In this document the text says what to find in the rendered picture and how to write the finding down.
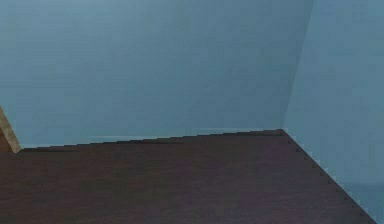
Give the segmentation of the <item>tan wooden door frame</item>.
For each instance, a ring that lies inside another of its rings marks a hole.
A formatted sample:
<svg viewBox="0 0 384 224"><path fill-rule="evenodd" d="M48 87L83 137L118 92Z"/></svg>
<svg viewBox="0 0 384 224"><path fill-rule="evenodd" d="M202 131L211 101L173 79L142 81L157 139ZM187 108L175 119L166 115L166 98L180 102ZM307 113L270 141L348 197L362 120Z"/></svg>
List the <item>tan wooden door frame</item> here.
<svg viewBox="0 0 384 224"><path fill-rule="evenodd" d="M18 139L0 106L0 152L18 153L20 150Z"/></svg>

